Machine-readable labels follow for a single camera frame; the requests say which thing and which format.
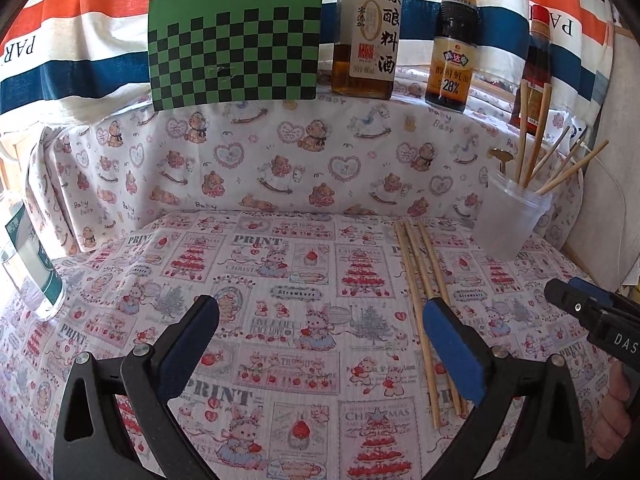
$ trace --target plastic cup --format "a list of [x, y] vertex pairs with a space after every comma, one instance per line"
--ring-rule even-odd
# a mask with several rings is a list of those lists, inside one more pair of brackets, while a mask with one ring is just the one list
[[538, 196], [497, 171], [489, 173], [488, 183], [474, 240], [489, 256], [506, 262], [516, 257], [553, 197]]

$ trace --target finger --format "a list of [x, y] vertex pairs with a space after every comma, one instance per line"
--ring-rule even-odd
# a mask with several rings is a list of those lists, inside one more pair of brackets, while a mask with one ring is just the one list
[[609, 371], [609, 393], [618, 400], [625, 402], [629, 398], [629, 382], [622, 372], [622, 363], [616, 361]]
[[613, 453], [604, 449], [602, 444], [599, 443], [595, 438], [591, 442], [591, 447], [593, 447], [593, 450], [595, 451], [596, 455], [599, 456], [600, 458], [603, 458], [604, 460], [609, 460], [609, 458], [613, 456]]
[[625, 405], [611, 394], [605, 395], [602, 400], [600, 413], [619, 436], [626, 437], [631, 431], [631, 418]]
[[615, 454], [624, 442], [624, 439], [619, 436], [603, 418], [598, 420], [594, 435], [593, 439], [599, 442], [602, 447], [611, 454]]

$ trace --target striped curtain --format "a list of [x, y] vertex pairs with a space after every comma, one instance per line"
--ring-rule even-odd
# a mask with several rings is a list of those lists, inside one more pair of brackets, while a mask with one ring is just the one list
[[[148, 92], [149, 0], [29, 0], [0, 44], [0, 133], [35, 121], [95, 123]], [[321, 60], [330, 61], [335, 1], [323, 0]], [[440, 0], [404, 0], [398, 64], [431, 60]], [[552, 16], [552, 107], [593, 123], [612, 62], [608, 0], [478, 0], [477, 69], [517, 83], [531, 3]]]

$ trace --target bottle cap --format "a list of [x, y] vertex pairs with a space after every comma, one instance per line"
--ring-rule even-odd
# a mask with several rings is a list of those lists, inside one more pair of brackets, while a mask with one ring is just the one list
[[531, 19], [538, 20], [539, 22], [546, 23], [547, 25], [549, 25], [549, 22], [551, 21], [549, 11], [546, 10], [546, 7], [537, 4], [533, 4], [531, 6]]

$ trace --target wooden chopstick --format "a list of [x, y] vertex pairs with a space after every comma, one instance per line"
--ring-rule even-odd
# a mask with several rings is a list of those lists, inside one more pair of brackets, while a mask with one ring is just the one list
[[[418, 243], [418, 239], [415, 237], [414, 226], [408, 220], [404, 220], [403, 223], [406, 234], [409, 237], [409, 244], [411, 245], [412, 251], [414, 252], [415, 261], [418, 264], [418, 273], [420, 274], [422, 284], [424, 285], [424, 292], [427, 295], [427, 300], [431, 300], [435, 298], [435, 294], [429, 280], [427, 266], [424, 263], [424, 258], [420, 254], [420, 244]], [[453, 407], [456, 410], [456, 415], [460, 416], [460, 413], [462, 412], [462, 409], [460, 408], [460, 394], [458, 393], [458, 389], [456, 388], [456, 385], [454, 384], [451, 376], [448, 373], [447, 381], [449, 381], [449, 387], [451, 389], [451, 399], [453, 400]]]
[[558, 166], [558, 168], [554, 171], [554, 173], [551, 175], [551, 177], [545, 182], [545, 185], [548, 184], [549, 182], [551, 182], [552, 180], [556, 179], [558, 177], [558, 175], [560, 175], [560, 173], [562, 173], [562, 170], [564, 170], [564, 167], [569, 163], [569, 161], [572, 158], [574, 158], [576, 153], [578, 153], [578, 151], [580, 150], [580, 144], [581, 144], [582, 140], [584, 139], [586, 133], [587, 133], [587, 129], [585, 128], [584, 131], [580, 134], [580, 137], [575, 139], [574, 146], [571, 148], [571, 151], [569, 151], [569, 155], [566, 156], [566, 158], [564, 159], [564, 161], [562, 161], [560, 166]]
[[513, 177], [515, 182], [520, 182], [522, 174], [522, 163], [524, 162], [524, 152], [527, 149], [527, 120], [529, 119], [527, 109], [529, 107], [529, 85], [526, 79], [520, 82], [520, 137], [518, 138], [518, 158], [516, 159], [516, 173]]
[[[440, 263], [438, 262], [438, 255], [436, 254], [435, 249], [433, 248], [433, 244], [431, 243], [431, 239], [429, 238], [429, 233], [425, 228], [422, 220], [418, 220], [418, 231], [420, 231], [420, 237], [422, 238], [422, 243], [427, 249], [427, 254], [429, 255], [429, 259], [431, 261], [431, 268], [433, 269], [433, 275], [436, 277], [436, 283], [438, 284], [438, 290], [440, 291], [440, 296], [442, 300], [447, 304], [448, 307], [451, 307], [451, 298], [449, 296], [449, 291], [447, 290], [447, 284], [444, 282], [444, 276], [442, 275], [442, 269], [440, 268]], [[462, 415], [466, 415], [466, 400], [460, 396], [462, 400], [461, 403], [461, 413]]]
[[540, 145], [542, 144], [542, 137], [545, 134], [546, 117], [549, 115], [549, 105], [551, 104], [551, 85], [545, 83], [545, 87], [542, 91], [542, 103], [540, 104], [540, 115], [538, 116], [538, 127], [536, 128], [536, 139], [533, 142], [533, 151], [531, 152], [531, 158], [529, 160], [529, 167], [525, 173], [524, 183], [522, 187], [526, 188], [531, 182], [531, 175], [533, 174], [533, 168], [536, 167], [536, 161], [538, 160], [538, 154], [540, 153]]
[[404, 235], [402, 234], [402, 226], [400, 222], [395, 222], [396, 236], [400, 244], [400, 252], [402, 253], [402, 261], [404, 262], [404, 270], [406, 272], [406, 281], [409, 285], [409, 295], [414, 306], [415, 327], [420, 338], [420, 348], [422, 349], [422, 360], [424, 371], [427, 375], [427, 386], [429, 388], [429, 397], [431, 399], [431, 416], [433, 418], [433, 427], [440, 429], [440, 403], [438, 402], [438, 388], [436, 386], [436, 371], [433, 367], [433, 358], [431, 356], [431, 341], [427, 337], [422, 325], [422, 305], [420, 303], [420, 292], [418, 284], [415, 281], [415, 267], [412, 263], [409, 247], [406, 244]]
[[545, 193], [548, 193], [549, 191], [551, 191], [556, 186], [562, 184], [565, 180], [567, 180], [569, 177], [571, 177], [574, 173], [577, 173], [578, 171], [580, 171], [580, 168], [585, 166], [594, 156], [596, 156], [598, 153], [600, 153], [606, 147], [606, 145], [608, 143], [609, 143], [609, 141], [605, 140], [597, 148], [595, 148], [591, 153], [589, 153], [589, 155], [585, 156], [580, 161], [576, 162], [572, 167], [570, 167], [564, 173], [562, 173], [559, 176], [557, 176], [552, 181], [547, 182], [544, 186], [542, 186], [539, 190], [536, 191], [536, 195], [544, 195]]
[[562, 139], [564, 139], [564, 137], [566, 136], [567, 133], [569, 133], [569, 130], [573, 127], [572, 124], [568, 124], [565, 128], [564, 131], [562, 131], [562, 134], [560, 135], [560, 137], [558, 137], [558, 140], [556, 140], [556, 142], [554, 143], [554, 145], [551, 147], [551, 149], [547, 152], [547, 154], [542, 158], [542, 160], [536, 165], [536, 167], [533, 169], [533, 173], [531, 174], [531, 179], [533, 180], [534, 177], [538, 174], [538, 172], [543, 168], [543, 166], [546, 164], [546, 162], [551, 158], [551, 155], [554, 154], [554, 151], [556, 150], [556, 148], [558, 148], [558, 146], [560, 146], [560, 143], [562, 142]]

